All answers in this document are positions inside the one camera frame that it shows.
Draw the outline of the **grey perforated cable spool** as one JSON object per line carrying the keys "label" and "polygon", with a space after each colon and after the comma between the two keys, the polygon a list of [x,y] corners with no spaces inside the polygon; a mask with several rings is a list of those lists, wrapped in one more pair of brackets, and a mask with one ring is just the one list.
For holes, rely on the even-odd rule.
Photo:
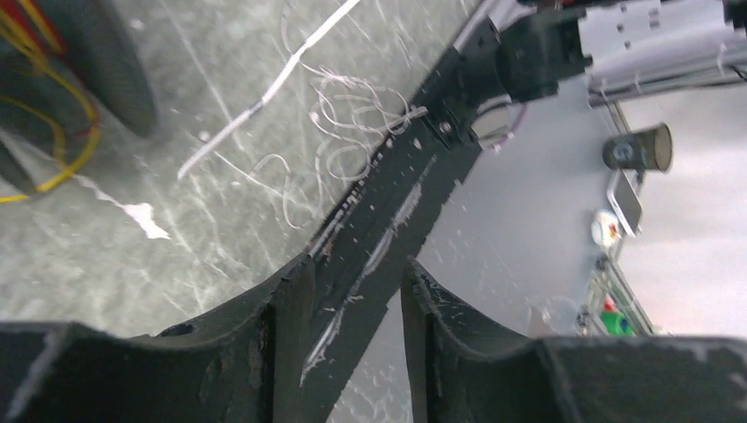
{"label": "grey perforated cable spool", "polygon": [[104,107],[149,137],[158,108],[112,1],[1,3],[1,181],[4,203],[71,178],[100,141]]}

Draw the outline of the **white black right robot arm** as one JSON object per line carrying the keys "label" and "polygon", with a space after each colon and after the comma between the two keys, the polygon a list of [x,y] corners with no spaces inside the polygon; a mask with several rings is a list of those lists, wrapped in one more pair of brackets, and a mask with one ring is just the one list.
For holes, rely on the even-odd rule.
{"label": "white black right robot arm", "polygon": [[515,103],[572,78],[592,107],[746,80],[744,1],[498,1],[487,17]]}

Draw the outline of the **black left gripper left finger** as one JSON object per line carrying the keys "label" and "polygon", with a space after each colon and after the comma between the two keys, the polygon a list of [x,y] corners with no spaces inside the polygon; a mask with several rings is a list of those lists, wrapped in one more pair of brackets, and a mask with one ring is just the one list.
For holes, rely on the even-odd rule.
{"label": "black left gripper left finger", "polygon": [[4,422],[300,422],[314,262],[156,336],[3,323]]}

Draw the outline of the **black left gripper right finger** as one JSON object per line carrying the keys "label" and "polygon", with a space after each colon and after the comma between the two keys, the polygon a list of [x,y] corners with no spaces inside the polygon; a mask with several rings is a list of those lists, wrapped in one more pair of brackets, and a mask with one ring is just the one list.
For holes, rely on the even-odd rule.
{"label": "black left gripper right finger", "polygon": [[743,422],[735,338],[528,338],[440,285],[416,260],[401,286],[417,422]]}

